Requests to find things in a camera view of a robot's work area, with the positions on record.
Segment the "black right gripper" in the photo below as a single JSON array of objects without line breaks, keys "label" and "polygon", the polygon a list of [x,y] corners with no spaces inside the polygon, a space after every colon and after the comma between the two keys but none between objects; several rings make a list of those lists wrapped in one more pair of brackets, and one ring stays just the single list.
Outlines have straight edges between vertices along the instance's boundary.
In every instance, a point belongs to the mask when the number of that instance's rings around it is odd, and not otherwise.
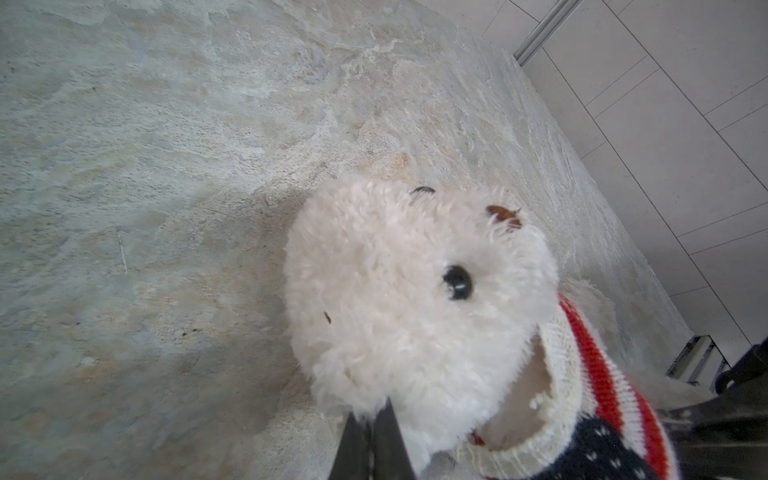
[{"label": "black right gripper", "polygon": [[717,376],[716,396],[662,410],[684,479],[767,477],[767,343]]}]

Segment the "white plush teddy bear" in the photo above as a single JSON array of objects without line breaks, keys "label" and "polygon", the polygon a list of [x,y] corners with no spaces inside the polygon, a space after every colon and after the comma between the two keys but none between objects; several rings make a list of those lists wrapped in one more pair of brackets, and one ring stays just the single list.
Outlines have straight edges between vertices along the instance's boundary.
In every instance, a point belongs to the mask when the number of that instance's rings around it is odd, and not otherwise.
[{"label": "white plush teddy bear", "polygon": [[[551,384],[539,333],[561,296],[608,356],[602,331],[616,323],[599,291],[561,279],[545,234],[493,190],[327,184],[289,231],[284,274],[291,346],[319,409],[343,429],[349,414],[371,426],[390,400],[416,478],[447,454],[485,479],[452,456],[472,432],[505,447],[543,426],[530,403]],[[662,404],[693,396],[619,369],[661,423]]]}]

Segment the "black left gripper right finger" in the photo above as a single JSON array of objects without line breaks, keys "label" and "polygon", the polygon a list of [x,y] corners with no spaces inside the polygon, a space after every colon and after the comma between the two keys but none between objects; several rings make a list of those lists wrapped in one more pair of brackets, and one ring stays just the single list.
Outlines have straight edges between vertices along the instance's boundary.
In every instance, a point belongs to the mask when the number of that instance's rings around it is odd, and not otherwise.
[{"label": "black left gripper right finger", "polygon": [[390,400],[387,400],[371,424],[371,478],[416,479]]}]

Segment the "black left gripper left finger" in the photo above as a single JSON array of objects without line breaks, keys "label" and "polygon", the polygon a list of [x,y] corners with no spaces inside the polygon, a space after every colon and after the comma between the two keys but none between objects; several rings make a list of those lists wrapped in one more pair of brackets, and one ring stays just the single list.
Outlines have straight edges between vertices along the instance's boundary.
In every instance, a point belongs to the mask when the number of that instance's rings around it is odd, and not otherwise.
[{"label": "black left gripper left finger", "polygon": [[371,426],[349,414],[344,423],[329,480],[368,480],[371,466]]}]

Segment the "red white striped shirt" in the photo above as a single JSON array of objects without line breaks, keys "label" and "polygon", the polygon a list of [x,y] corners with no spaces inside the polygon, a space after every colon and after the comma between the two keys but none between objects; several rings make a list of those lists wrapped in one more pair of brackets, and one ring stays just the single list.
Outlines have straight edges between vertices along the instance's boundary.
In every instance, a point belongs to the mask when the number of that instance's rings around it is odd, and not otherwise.
[{"label": "red white striped shirt", "polygon": [[678,479],[672,443],[649,402],[565,296],[539,333],[551,384],[531,400],[543,426],[496,447],[472,432],[453,458],[485,479]]}]

